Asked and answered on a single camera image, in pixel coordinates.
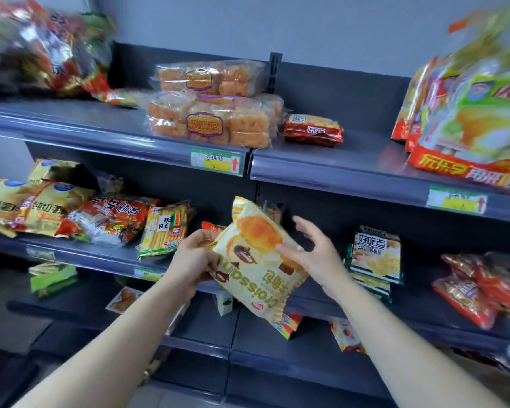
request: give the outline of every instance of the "person's left hand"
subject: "person's left hand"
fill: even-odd
[[[165,275],[188,289],[190,297],[195,296],[196,284],[211,280],[207,270],[217,270],[219,255],[203,242],[214,241],[217,235],[206,229],[199,229],[179,243],[170,267]]]

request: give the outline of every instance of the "blue oval logo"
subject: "blue oval logo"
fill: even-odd
[[[60,183],[54,184],[53,187],[55,188],[55,190],[58,190],[59,192],[68,192],[69,190],[72,190],[74,188],[74,186],[72,186],[71,184]]]
[[[9,188],[18,188],[19,186],[24,186],[26,184],[27,182],[20,182],[19,180],[6,180],[4,182],[4,186]]]
[[[53,165],[56,165],[56,162],[54,160],[43,160],[41,162],[41,165],[43,167],[47,167],[47,166],[53,166]]]

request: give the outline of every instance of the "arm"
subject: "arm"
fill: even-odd
[[[127,406],[172,318],[194,296],[204,271],[216,264],[216,253],[198,247],[204,239],[213,240],[214,234],[201,229],[185,239],[154,286],[14,407]]]
[[[505,408],[506,405],[448,357],[412,331],[350,277],[331,240],[295,217],[315,244],[312,252],[276,250],[298,262],[344,310],[400,408]]]

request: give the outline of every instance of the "price tag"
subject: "price tag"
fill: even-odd
[[[55,260],[55,252],[36,250],[33,247],[27,247],[27,255],[31,258],[38,258],[43,260]]]
[[[191,166],[242,176],[242,156],[213,150],[191,149]]]
[[[145,267],[134,268],[134,276],[146,281],[156,282],[162,275],[164,275],[164,272],[159,272],[158,270],[146,269]]]
[[[487,208],[487,200],[487,195],[478,192],[430,186],[425,206],[444,211],[483,215]]]

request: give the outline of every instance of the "person's right hand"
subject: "person's right hand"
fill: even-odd
[[[344,277],[350,278],[342,264],[340,255],[332,241],[321,232],[319,227],[298,216],[293,216],[292,219],[296,223],[296,229],[304,233],[304,236],[310,239],[315,247],[311,252],[306,252],[286,245],[277,245],[276,251],[304,267],[306,272],[321,285],[325,293],[336,300],[333,286]]]

